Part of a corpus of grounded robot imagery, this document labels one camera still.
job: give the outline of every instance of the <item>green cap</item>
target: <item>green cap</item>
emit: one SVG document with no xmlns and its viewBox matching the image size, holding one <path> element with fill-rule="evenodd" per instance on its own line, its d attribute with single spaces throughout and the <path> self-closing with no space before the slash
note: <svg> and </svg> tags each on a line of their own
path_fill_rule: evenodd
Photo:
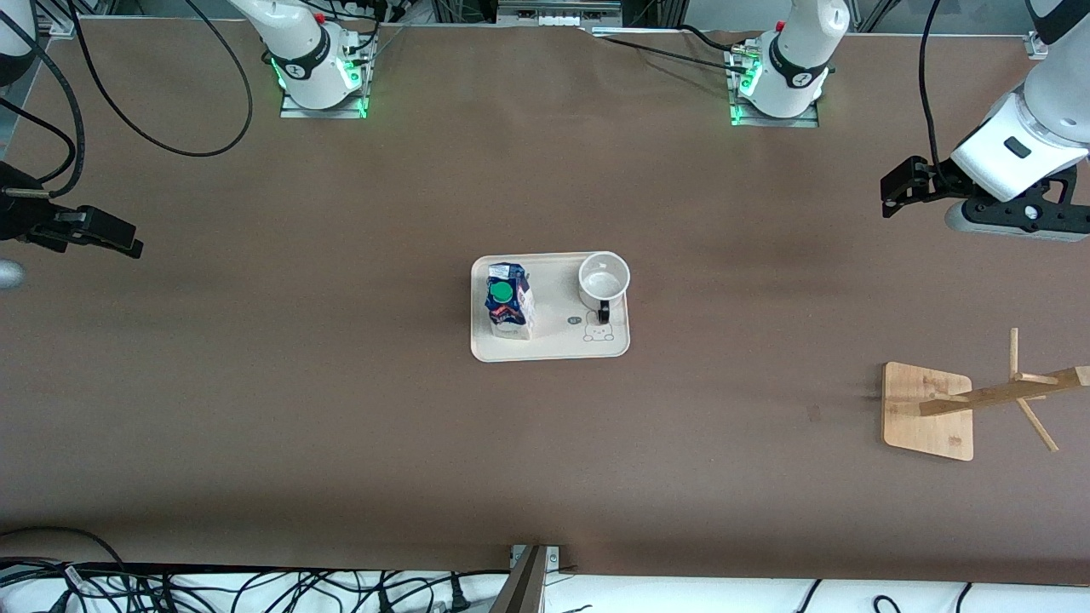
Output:
<svg viewBox="0 0 1090 613">
<path fill-rule="evenodd" d="M 505 283 L 492 284 L 492 288 L 488 291 L 498 302 L 508 302 L 514 295 L 511 285 Z"/>
</svg>

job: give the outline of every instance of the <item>table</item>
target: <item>table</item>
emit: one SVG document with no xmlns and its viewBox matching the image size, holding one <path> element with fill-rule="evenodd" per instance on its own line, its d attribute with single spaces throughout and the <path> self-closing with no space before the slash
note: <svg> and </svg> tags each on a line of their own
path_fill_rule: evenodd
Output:
<svg viewBox="0 0 1090 613">
<path fill-rule="evenodd" d="M 156 562 L 470 568 L 543 541 L 600 574 L 1090 578 L 1083 397 L 1037 406 L 1058 454 L 1015 406 L 978 416 L 971 462 L 879 436 L 886 361 L 1000 382 L 1012 326 L 1028 370 L 1090 358 L 1085 244 L 956 233 L 944 204 L 881 218 L 879 179 L 927 151 L 917 38 L 848 37 L 807 131 L 731 127 L 722 73 L 568 28 L 413 27 L 366 120 L 281 120 L 256 33 L 221 28 L 256 116 L 213 159 L 141 141 L 50 46 L 87 124 L 62 203 L 147 247 L 0 244 L 29 274 L 0 297 L 4 525 Z M 199 22 L 86 31 L 157 137 L 238 129 Z M 946 153 L 1031 65 L 1014 37 L 930 57 Z M 48 75 L 28 109 L 69 125 Z M 23 125 L 9 161 L 61 156 Z M 473 359 L 474 260 L 596 249 L 633 271 L 627 354 Z"/>
</svg>

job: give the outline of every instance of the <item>white floor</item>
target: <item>white floor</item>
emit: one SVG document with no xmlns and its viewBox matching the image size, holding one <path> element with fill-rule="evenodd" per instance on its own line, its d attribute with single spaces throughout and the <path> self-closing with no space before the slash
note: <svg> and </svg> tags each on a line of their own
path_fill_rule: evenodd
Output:
<svg viewBox="0 0 1090 613">
<path fill-rule="evenodd" d="M 355 585 L 352 573 L 341 573 L 332 578 L 340 584 Z M 373 586 L 377 573 L 355 574 L 363 586 Z M 410 577 L 432 579 L 443 578 L 444 573 L 403 573 L 397 580 Z M 186 586 L 209 586 L 237 589 L 250 575 L 191 575 L 180 577 L 177 582 Z M 465 597 L 471 602 L 485 603 L 499 592 L 505 576 L 477 576 L 461 579 Z M 235 613 L 265 613 L 277 597 L 284 593 L 295 581 L 290 575 L 271 584 L 249 589 L 239 600 Z M 111 579 L 114 587 L 118 579 Z M 806 579 L 687 579 L 646 577 L 604 577 L 593 575 L 549 575 L 550 584 L 545 590 L 544 613 L 568 613 L 591 605 L 588 613 L 794 613 L 802 603 L 811 581 Z M 391 601 L 397 600 L 419 584 L 412 584 L 389 591 Z M 921 582 L 921 581 L 837 581 L 821 584 L 807 613 L 873 613 L 872 600 L 877 594 L 894 599 L 904 613 L 953 613 L 955 600 L 965 584 Z M 60 579 L 37 579 L 0 590 L 0 611 L 3 613 L 38 613 L 48 611 L 60 596 L 63 584 Z M 336 588 L 324 586 L 330 594 L 306 593 L 299 602 L 295 613 L 348 613 L 358 602 L 358 597 Z M 85 585 L 85 592 L 96 593 L 95 588 Z M 230 613 L 232 593 L 202 591 L 216 613 Z M 396 603 L 396 613 L 423 613 L 428 604 L 429 593 L 417 594 Z M 124 610 L 125 602 L 117 603 Z M 449 584 L 444 581 L 435 587 L 432 613 L 444 611 L 450 603 Z M 272 608 L 271 613 L 280 613 L 287 599 Z M 378 599 L 371 598 L 360 609 L 361 613 L 377 613 Z M 70 613 L 83 613 L 75 599 L 69 602 Z M 882 613 L 894 613 L 888 604 Z M 1086 613 L 1090 611 L 1090 588 L 1015 585 L 974 585 L 962 605 L 962 613 Z M 87 613 L 116 613 L 108 601 L 88 600 Z"/>
</svg>

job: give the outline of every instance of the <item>white mug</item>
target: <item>white mug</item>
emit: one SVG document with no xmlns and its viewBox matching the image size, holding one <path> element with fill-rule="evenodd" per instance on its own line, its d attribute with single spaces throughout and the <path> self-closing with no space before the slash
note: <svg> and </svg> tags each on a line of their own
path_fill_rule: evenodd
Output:
<svg viewBox="0 0 1090 613">
<path fill-rule="evenodd" d="M 611 251 L 590 254 L 579 265 L 579 298 L 598 315 L 598 324 L 609 323 L 609 306 L 625 296 L 631 280 L 628 264 Z"/>
</svg>

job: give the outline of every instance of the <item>white tray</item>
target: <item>white tray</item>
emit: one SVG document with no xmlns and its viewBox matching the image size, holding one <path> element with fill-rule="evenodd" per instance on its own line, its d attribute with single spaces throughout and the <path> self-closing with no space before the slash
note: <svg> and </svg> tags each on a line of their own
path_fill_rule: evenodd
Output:
<svg viewBox="0 0 1090 613">
<path fill-rule="evenodd" d="M 470 272 L 470 349 L 482 362 L 616 358 L 628 351 L 628 298 L 597 325 L 597 314 L 579 299 L 579 265 L 593 252 L 486 255 Z M 487 295 L 488 266 L 521 264 L 534 295 L 534 329 L 530 340 L 499 338 L 492 333 Z"/>
</svg>

